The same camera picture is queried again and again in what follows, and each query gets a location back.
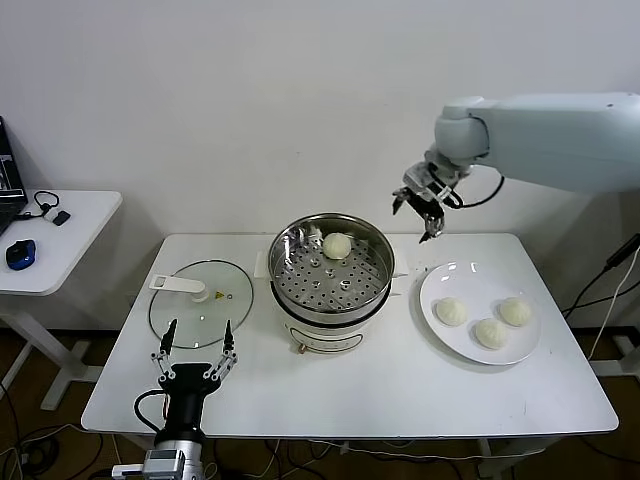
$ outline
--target white wall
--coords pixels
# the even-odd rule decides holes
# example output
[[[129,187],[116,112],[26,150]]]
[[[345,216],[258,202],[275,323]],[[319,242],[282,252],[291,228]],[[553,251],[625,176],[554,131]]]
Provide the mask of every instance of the white wall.
[[[69,285],[32,308],[49,326],[118,327],[171,232],[274,232],[327,210],[418,231],[390,193],[443,102],[639,91],[639,16],[633,0],[0,0],[0,114],[26,182],[124,194]],[[479,171],[463,194],[496,180]],[[559,281],[558,262],[595,268],[563,250],[583,245],[572,225],[604,258],[623,220],[617,196],[515,181],[447,216],[451,231],[519,234],[562,301],[583,278]]]

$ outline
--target computer mouse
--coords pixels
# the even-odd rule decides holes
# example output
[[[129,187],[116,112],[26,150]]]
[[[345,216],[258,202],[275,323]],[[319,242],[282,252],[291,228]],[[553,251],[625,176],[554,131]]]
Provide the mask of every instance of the computer mouse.
[[[24,270],[36,261],[36,242],[18,240],[7,248],[6,259],[11,270]]]

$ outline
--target floor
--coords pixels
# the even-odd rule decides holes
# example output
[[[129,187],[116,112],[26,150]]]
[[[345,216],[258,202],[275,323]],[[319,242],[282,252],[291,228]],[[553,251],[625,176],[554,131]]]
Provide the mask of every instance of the floor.
[[[77,337],[61,335],[58,338],[67,346],[73,345]],[[115,338],[94,338],[85,356],[87,363],[102,365],[107,360]],[[583,349],[588,348],[593,341],[591,335],[578,335],[578,341]],[[22,348],[23,341],[8,330],[0,330],[0,375],[8,370],[11,362]],[[616,350],[609,339],[605,339],[596,352],[597,359],[616,358]],[[23,366],[18,378],[11,385],[9,392],[17,411],[20,433],[28,432],[49,425],[79,423],[85,403],[91,394],[92,386],[73,384],[68,390],[62,404],[55,412],[40,410],[48,385],[56,374],[56,367],[40,352],[34,350]],[[588,479],[640,479],[640,385],[633,378],[603,379],[602,385],[611,399],[620,417],[620,427],[613,433],[590,437],[589,442],[610,454],[637,459],[629,463],[614,460],[595,453],[579,438],[564,439],[546,452],[530,457],[518,464],[515,478],[518,480],[546,480],[580,478]],[[97,460],[84,473],[74,476],[82,468],[90,464],[100,445],[100,436],[96,434],[78,433],[70,428],[56,436],[59,441],[59,453],[56,462],[46,472],[37,475],[41,480],[86,479],[91,472],[109,468],[118,463],[113,438],[103,436],[103,447]],[[124,463],[141,462],[144,452],[122,437],[116,437],[121,459]],[[0,452],[12,446],[15,442],[13,420],[5,398],[0,401]],[[413,454],[445,454],[450,456],[464,456],[477,454],[475,442],[467,441],[425,441],[399,449],[396,446],[382,442],[368,442],[353,446],[369,450],[386,450]],[[242,474],[257,474],[264,470],[271,454],[264,442],[257,440],[218,440],[208,441],[203,450],[203,461],[208,463],[216,454],[218,473],[215,478],[248,478]],[[278,453],[283,474],[292,467],[286,460],[289,450],[295,463],[304,463],[312,459],[310,445],[307,442],[282,442]],[[321,445],[314,446],[315,455],[322,453]],[[265,480],[278,478],[277,462],[271,466],[264,476]],[[7,466],[7,476],[11,463]],[[471,480],[476,478],[475,463],[473,461],[431,462],[428,464],[414,464],[404,461],[380,461],[379,459],[361,453],[340,455],[337,449],[331,449],[326,457],[309,465],[319,472],[316,475],[304,470],[298,470],[286,478],[292,480],[317,477],[326,480],[346,478],[370,478],[410,480],[425,478],[438,480]],[[511,474],[504,475],[510,480]]]

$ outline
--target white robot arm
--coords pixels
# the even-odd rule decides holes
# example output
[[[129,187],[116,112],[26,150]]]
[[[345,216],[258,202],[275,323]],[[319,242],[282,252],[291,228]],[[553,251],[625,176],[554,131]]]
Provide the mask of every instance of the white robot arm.
[[[582,192],[640,188],[640,96],[633,93],[482,97],[447,104],[425,160],[394,192],[425,220],[421,241],[444,227],[441,205],[465,208],[457,183],[474,164],[503,176]]]

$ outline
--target white side table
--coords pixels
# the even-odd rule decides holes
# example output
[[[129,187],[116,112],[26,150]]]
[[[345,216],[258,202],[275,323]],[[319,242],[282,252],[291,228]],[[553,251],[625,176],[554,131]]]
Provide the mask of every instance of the white side table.
[[[22,271],[13,271],[4,261],[0,262],[0,295],[46,296],[57,291],[122,203],[118,192],[52,191],[60,197],[60,207],[67,210],[71,218],[61,227],[43,219],[13,222],[9,226],[0,236],[0,253],[17,240],[33,239],[36,261]],[[29,191],[29,197],[33,198],[33,191]],[[31,202],[25,211],[38,213],[38,207]],[[42,401],[43,410],[58,407],[70,382],[98,381],[102,367],[82,363],[89,342],[77,342],[69,351],[27,312],[0,306],[0,317],[27,340],[2,379],[5,388],[16,377],[34,346],[60,367]]]

